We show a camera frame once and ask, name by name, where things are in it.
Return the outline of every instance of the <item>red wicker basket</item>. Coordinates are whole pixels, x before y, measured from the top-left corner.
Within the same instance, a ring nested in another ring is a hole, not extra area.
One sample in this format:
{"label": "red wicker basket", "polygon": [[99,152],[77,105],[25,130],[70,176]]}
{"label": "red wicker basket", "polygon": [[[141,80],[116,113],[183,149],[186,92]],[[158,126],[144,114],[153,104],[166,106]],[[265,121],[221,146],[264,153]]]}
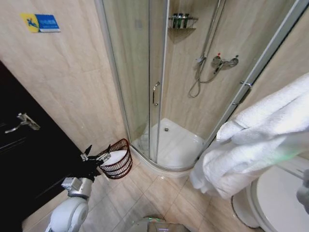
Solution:
{"label": "red wicker basket", "polygon": [[[100,165],[100,169],[110,179],[120,179],[127,175],[133,164],[131,157],[129,142],[126,139],[121,139],[111,146],[110,152],[125,150],[126,154],[117,163],[111,165]],[[107,150],[102,151],[99,155],[106,153]]]}

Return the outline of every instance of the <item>shower door frame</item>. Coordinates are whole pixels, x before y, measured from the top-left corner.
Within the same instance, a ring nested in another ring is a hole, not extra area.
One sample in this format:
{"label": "shower door frame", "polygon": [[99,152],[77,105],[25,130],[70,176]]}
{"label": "shower door frame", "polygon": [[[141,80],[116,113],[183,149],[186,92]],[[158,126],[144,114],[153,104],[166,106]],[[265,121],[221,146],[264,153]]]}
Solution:
{"label": "shower door frame", "polygon": [[[168,13],[169,0],[167,0],[167,1],[168,1],[168,3],[167,3],[166,12]],[[104,12],[104,5],[103,5],[102,0],[95,0],[95,5],[96,5],[97,13],[98,13],[98,18],[99,18],[99,21],[100,21],[102,35],[103,35],[104,42],[105,42],[105,47],[106,47],[107,54],[108,54],[108,59],[109,59],[111,70],[112,70],[113,80],[114,80],[114,83],[116,85],[116,92],[117,92],[118,101],[120,103],[122,118],[123,118],[125,129],[126,129],[126,135],[127,135],[128,139],[130,141],[130,145],[141,155],[141,157],[143,157],[143,159],[145,161],[147,161],[148,163],[150,163],[151,165],[153,165],[154,167],[156,167],[156,168],[158,168],[162,171],[183,172],[183,171],[187,171],[187,170],[191,169],[194,165],[192,165],[190,167],[178,168],[178,169],[167,168],[167,167],[163,167],[161,165],[158,165],[154,161],[150,160],[150,157],[149,158],[146,157],[135,146],[132,145],[132,143],[131,143],[132,141],[131,141],[131,137],[130,137],[130,131],[129,131],[128,122],[127,122],[125,105],[124,105],[124,101],[123,101],[123,95],[122,95],[122,92],[121,92],[121,86],[120,86],[120,82],[119,82],[119,78],[118,78],[118,72],[117,72],[117,67],[116,67],[116,63],[115,63],[115,57],[114,57],[113,49],[112,49],[110,32],[109,32],[109,29],[108,29],[107,19],[106,19],[106,15],[105,15],[105,12]],[[211,134],[209,135],[208,139],[205,142],[205,146],[204,146],[203,150],[200,152],[198,157],[200,157],[201,154],[203,153],[203,151],[205,151],[206,148],[212,143],[212,141],[214,140],[214,138],[216,136],[218,129],[231,117],[231,115],[233,114],[233,112],[237,108],[237,105],[234,105],[233,103],[239,102],[246,95],[246,92],[247,92],[246,83],[251,83],[252,86],[253,86],[254,82],[257,80],[259,75],[263,72],[264,68],[266,67],[268,62],[271,60],[273,55],[277,52],[277,50],[279,49],[279,47],[282,44],[282,42],[284,41],[284,39],[288,36],[289,32],[293,29],[293,27],[295,26],[295,24],[297,23],[299,18],[302,16],[303,12],[308,8],[308,5],[309,5],[309,0],[295,0],[292,8],[289,10],[288,14],[285,16],[284,20],[282,21],[282,23],[280,24],[280,26],[276,30],[275,34],[273,35],[273,37],[269,41],[268,45],[264,49],[262,55],[259,57],[258,61],[254,65],[254,67],[251,69],[251,71],[248,73],[247,77],[244,78],[244,83],[239,88],[238,92],[235,94],[232,101],[229,103],[225,113],[222,115],[219,122],[217,123],[217,125],[215,126],[215,128],[213,129]],[[168,33],[168,14],[167,14],[165,26],[166,26],[166,28],[165,28],[165,41],[164,41],[163,71],[162,71],[162,75],[161,75],[160,80],[159,80],[161,82],[161,85],[160,85],[161,94],[160,94],[160,98],[159,98],[159,120],[158,120],[158,132],[157,132],[157,139],[156,139],[157,140],[156,157],[157,157],[158,146],[159,146],[159,130],[160,130],[160,119],[161,119],[161,111],[162,111],[164,69],[165,69],[165,56],[166,56],[166,46],[167,46],[166,41],[167,41],[167,33]]]}

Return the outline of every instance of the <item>blue sign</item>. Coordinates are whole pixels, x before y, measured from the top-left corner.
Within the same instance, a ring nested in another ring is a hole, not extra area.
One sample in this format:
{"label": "blue sign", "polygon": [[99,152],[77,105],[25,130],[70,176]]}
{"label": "blue sign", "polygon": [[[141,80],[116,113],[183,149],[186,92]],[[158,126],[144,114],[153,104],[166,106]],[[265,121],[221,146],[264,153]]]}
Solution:
{"label": "blue sign", "polygon": [[60,31],[56,19],[51,14],[36,14],[35,15],[39,22],[40,32],[57,32]]}
{"label": "blue sign", "polygon": [[21,13],[29,31],[31,32],[59,32],[59,26],[56,19],[51,14],[27,14]]}

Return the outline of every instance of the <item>shower mixer valve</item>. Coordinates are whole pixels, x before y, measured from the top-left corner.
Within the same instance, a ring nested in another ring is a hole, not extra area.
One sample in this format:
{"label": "shower mixer valve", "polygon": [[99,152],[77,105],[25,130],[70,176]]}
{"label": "shower mixer valve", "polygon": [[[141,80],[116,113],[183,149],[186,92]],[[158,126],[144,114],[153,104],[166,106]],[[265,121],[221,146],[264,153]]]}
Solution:
{"label": "shower mixer valve", "polygon": [[238,64],[239,60],[238,60],[238,55],[235,56],[235,58],[232,58],[232,59],[222,59],[220,57],[220,53],[218,53],[218,55],[216,55],[213,60],[212,60],[212,63],[214,65],[216,65],[216,68],[213,72],[213,74],[217,74],[221,68],[223,66],[228,66],[228,67],[235,67],[237,64]]}

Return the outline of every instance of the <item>wall shelf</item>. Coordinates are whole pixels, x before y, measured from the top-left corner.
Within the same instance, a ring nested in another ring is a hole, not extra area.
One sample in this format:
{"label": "wall shelf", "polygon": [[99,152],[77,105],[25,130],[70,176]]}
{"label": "wall shelf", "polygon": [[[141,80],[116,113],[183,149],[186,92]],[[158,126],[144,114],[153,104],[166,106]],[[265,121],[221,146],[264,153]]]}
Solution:
{"label": "wall shelf", "polygon": [[[169,29],[174,29],[174,30],[186,30],[186,29],[196,29],[195,27],[195,23],[198,21],[198,18],[195,18],[195,17],[188,17],[188,18],[177,18],[176,19],[176,25],[175,27],[173,27],[173,19],[174,17],[173,16],[169,16],[169,25],[168,25],[168,28]],[[178,20],[181,20],[181,26],[180,27],[177,27],[178,25]],[[184,25],[184,21],[187,20],[187,25],[186,27],[184,28],[183,25]]]}

